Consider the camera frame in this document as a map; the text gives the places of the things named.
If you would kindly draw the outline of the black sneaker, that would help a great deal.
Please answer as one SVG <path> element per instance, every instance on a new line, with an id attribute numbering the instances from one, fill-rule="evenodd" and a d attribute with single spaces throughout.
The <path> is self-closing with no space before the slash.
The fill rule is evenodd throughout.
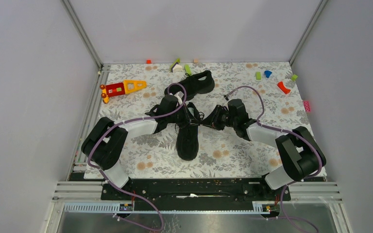
<path id="1" fill-rule="evenodd" d="M 186 91 L 186 100 L 193 99 L 197 94 L 207 94 L 215 87 L 215 81 L 209 70 L 186 77 L 178 82 Z"/>
<path id="2" fill-rule="evenodd" d="M 202 113 L 192 102 L 187 104 L 187 108 L 191 123 L 182 129 L 178 128 L 176 150 L 182 160 L 191 161 L 196 158 L 199 151 L 198 127 L 201 124 Z"/>

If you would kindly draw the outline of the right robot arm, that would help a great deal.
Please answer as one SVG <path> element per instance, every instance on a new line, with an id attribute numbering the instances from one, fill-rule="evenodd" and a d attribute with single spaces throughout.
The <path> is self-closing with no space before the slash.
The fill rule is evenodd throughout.
<path id="1" fill-rule="evenodd" d="M 326 157 L 306 127 L 288 131 L 261 124 L 249 117 L 239 99 L 228 101 L 227 106 L 217 105 L 202 125 L 218 131 L 231 127 L 242 139 L 278 149 L 282 165 L 265 175 L 265 183 L 259 187 L 260 196 L 266 200 L 273 199 L 282 186 L 300 182 L 326 165 Z"/>

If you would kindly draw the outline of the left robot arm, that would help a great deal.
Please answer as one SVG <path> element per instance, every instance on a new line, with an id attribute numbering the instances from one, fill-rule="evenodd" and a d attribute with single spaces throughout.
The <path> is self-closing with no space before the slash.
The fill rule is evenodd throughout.
<path id="1" fill-rule="evenodd" d="M 187 105 L 178 96 L 165 95 L 142 117 L 119 123 L 102 117 L 83 141 L 81 152 L 87 156 L 90 167 L 98 169 L 110 184 L 114 184 L 113 194 L 124 200 L 131 194 L 127 183 L 129 175 L 119 162 L 125 143 L 139 136 L 159 133 L 168 124 L 190 123 L 189 113 Z"/>

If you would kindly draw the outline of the green purple white block stack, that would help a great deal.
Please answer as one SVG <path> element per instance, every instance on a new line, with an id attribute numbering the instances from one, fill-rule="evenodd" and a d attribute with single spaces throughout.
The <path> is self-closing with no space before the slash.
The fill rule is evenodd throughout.
<path id="1" fill-rule="evenodd" d="M 181 72 L 183 70 L 183 67 L 180 65 L 180 59 L 177 58 L 173 64 L 170 66 L 170 72 Z"/>

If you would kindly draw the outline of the lime green long brick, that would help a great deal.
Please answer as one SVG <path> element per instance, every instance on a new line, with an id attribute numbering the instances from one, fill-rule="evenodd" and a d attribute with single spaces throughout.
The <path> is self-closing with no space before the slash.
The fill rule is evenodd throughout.
<path id="1" fill-rule="evenodd" d="M 191 76 L 191 75 L 192 75 L 191 69 L 190 69 L 190 67 L 189 67 L 188 64 L 185 64 L 185 65 L 184 65 L 184 70 L 185 70 L 185 74 L 186 74 L 187 76 Z"/>

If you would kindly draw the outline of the red yellow toy rocket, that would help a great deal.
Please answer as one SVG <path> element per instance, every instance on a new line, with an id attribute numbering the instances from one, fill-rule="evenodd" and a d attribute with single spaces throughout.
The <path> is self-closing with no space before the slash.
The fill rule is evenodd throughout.
<path id="1" fill-rule="evenodd" d="M 101 84 L 100 90 L 103 103 L 107 104 L 111 97 L 128 95 L 147 87 L 146 81 L 123 80 L 120 83 Z"/>

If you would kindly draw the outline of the floral patterned mat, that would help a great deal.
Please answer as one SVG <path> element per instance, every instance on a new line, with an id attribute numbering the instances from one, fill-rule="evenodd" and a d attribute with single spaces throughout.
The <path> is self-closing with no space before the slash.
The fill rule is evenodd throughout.
<path id="1" fill-rule="evenodd" d="M 224 95 L 233 91 L 232 98 L 241 99 L 250 118 L 260 118 L 264 124 L 287 130 L 298 126 L 310 127 L 303 100 L 287 62 L 197 63 L 189 64 L 197 74 L 211 71 L 214 89 L 196 95 L 192 102 L 209 115 L 217 104 L 224 105 Z M 264 71 L 272 75 L 265 77 Z M 255 73 L 262 79 L 256 80 Z M 170 72 L 168 64 L 125 64 L 107 67 L 107 84 L 123 80 L 141 80 L 147 87 L 102 103 L 99 117 L 116 122 L 142 116 L 159 104 L 165 88 L 184 79 L 182 72 Z M 291 90 L 283 93 L 277 86 L 283 82 Z M 144 178 L 230 178 L 259 177 L 278 168 L 282 161 L 278 150 L 259 142 L 237 137 L 232 128 L 216 131 L 204 126 L 198 130 L 199 151 L 192 161 L 179 158 L 175 148 L 178 128 L 170 124 L 154 135 L 144 135 L 125 143 L 120 164 L 132 179 Z"/>

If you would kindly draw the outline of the blue toy piece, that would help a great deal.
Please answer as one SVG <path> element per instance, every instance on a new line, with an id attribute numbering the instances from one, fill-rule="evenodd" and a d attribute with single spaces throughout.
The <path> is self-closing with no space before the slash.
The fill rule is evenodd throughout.
<path id="1" fill-rule="evenodd" d="M 264 74 L 266 78 L 269 78 L 272 75 L 272 72 L 270 70 L 265 70 Z"/>

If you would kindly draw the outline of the red arch block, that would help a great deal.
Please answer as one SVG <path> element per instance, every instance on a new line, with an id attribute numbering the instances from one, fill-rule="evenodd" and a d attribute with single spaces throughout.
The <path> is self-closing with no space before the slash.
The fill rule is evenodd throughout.
<path id="1" fill-rule="evenodd" d="M 291 92 L 290 89 L 288 89 L 287 87 L 285 87 L 284 83 L 281 81 L 277 84 L 278 88 L 283 92 L 285 93 L 286 95 L 289 94 Z"/>

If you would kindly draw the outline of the lime green corner block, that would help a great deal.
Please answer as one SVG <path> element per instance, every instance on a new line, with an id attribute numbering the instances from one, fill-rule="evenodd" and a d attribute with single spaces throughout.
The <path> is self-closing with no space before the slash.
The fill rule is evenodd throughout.
<path id="1" fill-rule="evenodd" d="M 297 79 L 298 79 L 298 76 L 293 74 L 292 77 L 291 77 L 291 80 L 295 82 Z"/>

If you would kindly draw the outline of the pink brick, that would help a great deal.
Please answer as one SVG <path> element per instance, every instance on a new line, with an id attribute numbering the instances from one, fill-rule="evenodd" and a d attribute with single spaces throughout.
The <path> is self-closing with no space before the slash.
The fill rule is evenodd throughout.
<path id="1" fill-rule="evenodd" d="M 311 112 L 311 107 L 310 107 L 309 101 L 304 100 L 303 104 L 304 104 L 305 111 L 307 113 L 310 113 Z"/>

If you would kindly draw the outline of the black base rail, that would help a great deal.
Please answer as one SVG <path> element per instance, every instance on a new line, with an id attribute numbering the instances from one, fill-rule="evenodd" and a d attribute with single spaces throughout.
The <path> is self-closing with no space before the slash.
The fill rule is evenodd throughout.
<path id="1" fill-rule="evenodd" d="M 102 186 L 101 200 L 125 201 L 136 211 L 253 211 L 254 204 L 290 201 L 289 191 L 270 189 L 261 178 L 130 179 L 117 191 Z"/>

